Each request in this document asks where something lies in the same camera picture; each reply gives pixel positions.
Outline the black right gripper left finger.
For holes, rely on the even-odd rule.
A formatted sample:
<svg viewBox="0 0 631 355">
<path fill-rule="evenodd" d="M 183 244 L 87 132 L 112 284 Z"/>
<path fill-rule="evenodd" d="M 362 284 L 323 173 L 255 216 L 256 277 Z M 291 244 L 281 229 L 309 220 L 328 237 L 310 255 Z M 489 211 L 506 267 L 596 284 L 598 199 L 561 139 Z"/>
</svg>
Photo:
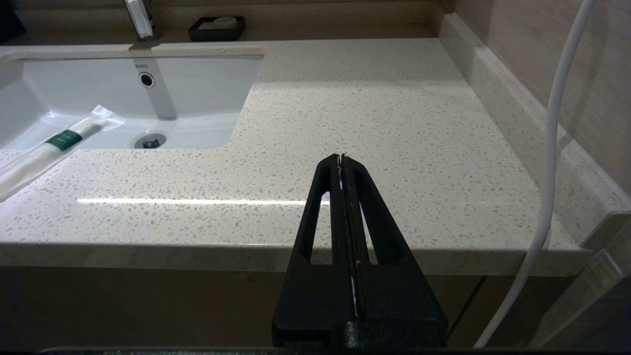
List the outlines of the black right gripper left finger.
<svg viewBox="0 0 631 355">
<path fill-rule="evenodd" d="M 272 320 L 278 348 L 329 348 L 335 330 L 356 317 L 349 230 L 338 154 L 318 163 Z M 322 196 L 329 193 L 332 261 L 313 264 Z"/>
</svg>

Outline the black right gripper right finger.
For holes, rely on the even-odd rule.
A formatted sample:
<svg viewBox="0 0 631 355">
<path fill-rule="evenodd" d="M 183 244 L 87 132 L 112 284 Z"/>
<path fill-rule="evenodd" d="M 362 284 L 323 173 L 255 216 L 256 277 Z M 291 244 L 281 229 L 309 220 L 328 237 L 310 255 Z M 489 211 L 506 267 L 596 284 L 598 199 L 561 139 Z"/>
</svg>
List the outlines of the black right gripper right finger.
<svg viewBox="0 0 631 355">
<path fill-rule="evenodd" d="M 343 348 L 439 348 L 446 316 L 367 169 L 341 158 L 354 318 Z"/>
</svg>

